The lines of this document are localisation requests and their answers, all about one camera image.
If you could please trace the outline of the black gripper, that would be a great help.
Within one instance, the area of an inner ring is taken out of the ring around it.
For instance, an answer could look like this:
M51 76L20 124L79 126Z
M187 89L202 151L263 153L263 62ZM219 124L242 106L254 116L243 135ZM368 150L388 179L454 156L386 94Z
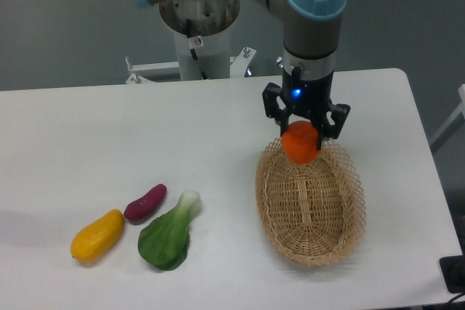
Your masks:
M351 111L347 104L331 102L333 72L317 80L302 80L301 69L298 75L283 71L282 88L268 83L262 92L264 111L280 127L280 135L288 129L291 112L309 119L318 132L317 150L321 150L325 140L338 139ZM278 98L286 107L280 108Z

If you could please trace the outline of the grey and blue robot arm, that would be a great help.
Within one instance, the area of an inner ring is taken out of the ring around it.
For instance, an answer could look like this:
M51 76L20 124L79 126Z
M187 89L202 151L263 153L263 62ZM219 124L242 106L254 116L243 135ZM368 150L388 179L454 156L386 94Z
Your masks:
M132 0L158 6L174 34L183 80L230 77L229 32L240 0ZM270 83L262 98L267 117L281 131L292 115L311 122L317 141L336 139L349 115L331 101L331 84L347 0L254 0L283 24L282 83Z

